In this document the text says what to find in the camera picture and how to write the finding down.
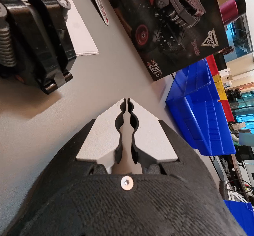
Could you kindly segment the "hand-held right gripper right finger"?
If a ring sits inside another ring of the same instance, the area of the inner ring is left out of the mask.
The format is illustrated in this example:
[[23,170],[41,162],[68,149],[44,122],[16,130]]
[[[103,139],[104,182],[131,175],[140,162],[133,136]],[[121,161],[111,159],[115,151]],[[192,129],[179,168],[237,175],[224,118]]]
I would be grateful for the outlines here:
[[133,99],[128,99],[132,133],[131,154],[135,164],[140,164],[146,174],[151,165],[174,162],[178,156],[159,119]]

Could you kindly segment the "black toy truck chassis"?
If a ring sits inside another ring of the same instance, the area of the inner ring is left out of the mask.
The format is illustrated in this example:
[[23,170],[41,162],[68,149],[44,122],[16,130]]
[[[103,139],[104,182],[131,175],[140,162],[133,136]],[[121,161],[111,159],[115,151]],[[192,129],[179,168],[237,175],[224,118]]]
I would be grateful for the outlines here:
[[69,82],[76,53],[67,28],[69,0],[0,0],[1,78],[49,95]]

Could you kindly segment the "white instruction booklet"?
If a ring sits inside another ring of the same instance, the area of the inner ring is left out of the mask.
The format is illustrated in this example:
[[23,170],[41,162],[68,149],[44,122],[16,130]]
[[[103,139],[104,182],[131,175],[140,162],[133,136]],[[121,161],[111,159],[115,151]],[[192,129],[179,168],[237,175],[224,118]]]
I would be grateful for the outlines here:
[[[43,26],[43,22],[35,12],[33,8],[30,7],[30,4],[27,0],[21,0],[23,3],[27,4],[27,6],[32,10],[33,17],[36,18],[36,24],[40,25],[40,31],[44,32],[44,36],[46,41],[49,42],[49,37],[46,36],[46,30]],[[97,55],[99,51],[87,29],[85,26],[83,19],[81,18],[73,0],[68,0],[71,5],[71,9],[68,11],[68,19],[66,22],[66,26],[77,56],[85,56],[85,55]]]

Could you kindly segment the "red storage bin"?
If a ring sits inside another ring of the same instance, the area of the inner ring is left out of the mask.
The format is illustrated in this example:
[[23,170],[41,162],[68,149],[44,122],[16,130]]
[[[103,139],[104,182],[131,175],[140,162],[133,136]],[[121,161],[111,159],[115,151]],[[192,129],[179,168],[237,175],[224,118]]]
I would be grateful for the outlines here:
[[[206,57],[206,60],[207,60],[207,63],[208,63],[208,66],[209,66],[212,77],[214,75],[219,74],[214,56],[210,55],[210,56]],[[227,101],[221,101],[220,103],[223,106],[223,110],[224,110],[227,122],[234,122],[233,114],[232,114],[232,111],[230,109],[230,105],[229,105],[228,100]]]

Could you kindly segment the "large blue storage bin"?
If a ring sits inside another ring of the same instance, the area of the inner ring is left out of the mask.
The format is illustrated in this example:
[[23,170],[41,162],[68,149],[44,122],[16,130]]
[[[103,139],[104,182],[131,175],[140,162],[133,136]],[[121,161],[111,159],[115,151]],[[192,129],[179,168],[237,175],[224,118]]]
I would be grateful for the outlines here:
[[201,155],[236,154],[206,59],[176,73],[166,104],[184,139]]

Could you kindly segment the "yellow storage bin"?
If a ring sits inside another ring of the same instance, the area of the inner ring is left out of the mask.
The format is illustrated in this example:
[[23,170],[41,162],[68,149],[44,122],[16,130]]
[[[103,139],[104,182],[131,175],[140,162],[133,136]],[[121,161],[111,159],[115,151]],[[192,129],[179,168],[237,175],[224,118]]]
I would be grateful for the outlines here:
[[220,99],[218,101],[219,102],[221,102],[221,101],[227,101],[228,100],[227,99],[227,95],[226,95],[226,92],[225,92],[225,89],[224,89],[224,86],[223,86],[220,74],[214,75],[213,76],[213,80],[214,80],[217,92],[219,94],[219,97],[220,97]]

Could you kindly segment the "toy truck set box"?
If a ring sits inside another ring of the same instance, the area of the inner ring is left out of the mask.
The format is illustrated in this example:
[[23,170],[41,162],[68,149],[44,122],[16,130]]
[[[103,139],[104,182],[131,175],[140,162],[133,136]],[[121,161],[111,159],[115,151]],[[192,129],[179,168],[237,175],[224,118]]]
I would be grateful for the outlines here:
[[109,0],[153,80],[226,48],[218,0]]

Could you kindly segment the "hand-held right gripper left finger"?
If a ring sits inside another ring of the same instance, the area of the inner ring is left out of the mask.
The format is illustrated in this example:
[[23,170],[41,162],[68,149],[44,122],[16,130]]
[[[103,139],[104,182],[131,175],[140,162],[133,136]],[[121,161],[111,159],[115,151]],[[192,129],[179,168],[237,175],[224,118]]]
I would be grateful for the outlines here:
[[120,128],[124,124],[125,111],[126,99],[123,98],[100,114],[95,119],[76,160],[101,164],[111,174],[113,165],[118,164],[122,158]]

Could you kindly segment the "maroon cylinder with black cap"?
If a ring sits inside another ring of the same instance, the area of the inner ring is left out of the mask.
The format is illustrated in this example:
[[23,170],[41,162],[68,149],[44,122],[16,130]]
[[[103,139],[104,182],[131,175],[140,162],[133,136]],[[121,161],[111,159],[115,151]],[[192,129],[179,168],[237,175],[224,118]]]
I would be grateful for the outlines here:
[[220,6],[224,26],[246,14],[245,0],[228,0]]

